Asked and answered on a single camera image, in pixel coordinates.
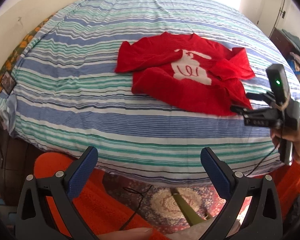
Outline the person's right hand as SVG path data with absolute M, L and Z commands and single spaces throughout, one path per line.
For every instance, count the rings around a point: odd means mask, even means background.
M 284 128 L 283 131 L 271 129 L 270 137 L 275 146 L 279 143 L 280 138 L 291 141 L 293 143 L 293 159 L 300 165 L 300 126 L 297 131 L 290 128 Z

